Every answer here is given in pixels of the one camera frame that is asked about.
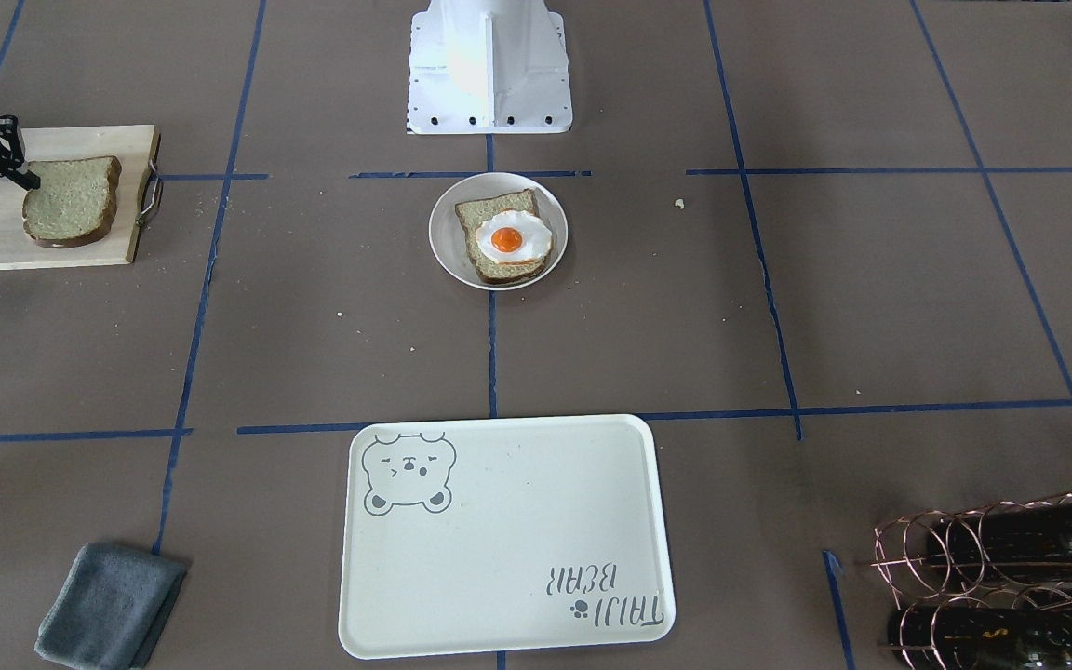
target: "folded cloth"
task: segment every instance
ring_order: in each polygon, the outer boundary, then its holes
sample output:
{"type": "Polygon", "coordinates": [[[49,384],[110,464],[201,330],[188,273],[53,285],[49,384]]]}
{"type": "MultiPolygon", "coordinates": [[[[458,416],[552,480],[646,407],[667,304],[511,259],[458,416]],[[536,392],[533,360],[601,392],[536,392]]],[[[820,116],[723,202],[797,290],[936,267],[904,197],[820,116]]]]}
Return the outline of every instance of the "folded cloth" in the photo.
{"type": "Polygon", "coordinates": [[[77,552],[35,653],[77,670],[144,667],[176,604],[184,567],[158,555],[92,544],[77,552]]]}

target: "toast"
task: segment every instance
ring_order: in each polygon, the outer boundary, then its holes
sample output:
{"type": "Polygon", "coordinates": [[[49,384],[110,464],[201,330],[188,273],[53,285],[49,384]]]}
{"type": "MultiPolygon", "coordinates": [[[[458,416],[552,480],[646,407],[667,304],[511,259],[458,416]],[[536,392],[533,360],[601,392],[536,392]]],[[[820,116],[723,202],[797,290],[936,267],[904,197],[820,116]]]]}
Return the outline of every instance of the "toast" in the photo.
{"type": "Polygon", "coordinates": [[[539,211],[536,209],[536,194],[531,188],[516,191],[515,194],[498,195],[496,198],[455,205],[455,212],[458,213],[458,220],[461,222],[462,233],[465,234],[465,253],[468,254],[468,259],[474,264],[474,270],[477,271],[479,279],[488,284],[515,284],[516,281],[532,279],[545,270],[549,256],[553,255],[553,250],[550,248],[544,256],[522,264],[497,264],[482,255],[482,252],[477,248],[477,229],[506,209],[517,209],[539,217],[539,211]]]}
{"type": "Polygon", "coordinates": [[[35,161],[30,169],[41,180],[23,200],[23,229],[32,241],[64,250],[106,237],[118,212],[118,159],[35,161]]]}

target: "bear drawing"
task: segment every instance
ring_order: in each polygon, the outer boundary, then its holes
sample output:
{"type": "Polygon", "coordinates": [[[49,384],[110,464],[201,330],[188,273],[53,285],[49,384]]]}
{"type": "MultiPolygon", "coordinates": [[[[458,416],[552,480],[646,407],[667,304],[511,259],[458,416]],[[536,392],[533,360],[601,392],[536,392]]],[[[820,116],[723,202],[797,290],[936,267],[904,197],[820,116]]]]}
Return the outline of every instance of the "bear drawing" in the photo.
{"type": "Polygon", "coordinates": [[[367,472],[370,491],[363,504],[367,511],[383,517],[396,505],[425,505],[437,513],[448,508],[451,500],[449,471],[458,461],[451,442],[442,433],[375,436],[362,451],[362,470],[367,472]]]}

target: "metal handle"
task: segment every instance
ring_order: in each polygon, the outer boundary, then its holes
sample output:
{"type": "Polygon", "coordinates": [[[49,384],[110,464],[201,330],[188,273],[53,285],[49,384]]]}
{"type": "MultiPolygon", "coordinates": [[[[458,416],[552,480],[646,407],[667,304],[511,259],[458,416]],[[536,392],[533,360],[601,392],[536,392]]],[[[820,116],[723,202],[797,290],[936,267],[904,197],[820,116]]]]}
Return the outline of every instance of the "metal handle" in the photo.
{"type": "Polygon", "coordinates": [[[163,199],[163,175],[157,169],[157,162],[149,160],[148,166],[151,174],[148,177],[148,187],[144,190],[144,208],[139,209],[139,215],[135,217],[135,223],[146,224],[149,218],[160,211],[160,200],[163,199]]]}

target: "egg yolk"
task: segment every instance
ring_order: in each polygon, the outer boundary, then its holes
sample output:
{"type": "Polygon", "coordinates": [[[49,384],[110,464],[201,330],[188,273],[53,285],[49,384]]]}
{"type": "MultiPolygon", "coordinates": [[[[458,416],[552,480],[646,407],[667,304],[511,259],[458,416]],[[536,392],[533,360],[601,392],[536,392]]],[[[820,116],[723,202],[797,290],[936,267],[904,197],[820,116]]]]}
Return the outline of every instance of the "egg yolk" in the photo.
{"type": "Polygon", "coordinates": [[[510,254],[511,251],[518,250],[519,247],[523,245],[523,235],[520,235],[518,229],[507,228],[507,226],[490,234],[490,245],[504,254],[510,254]]]}

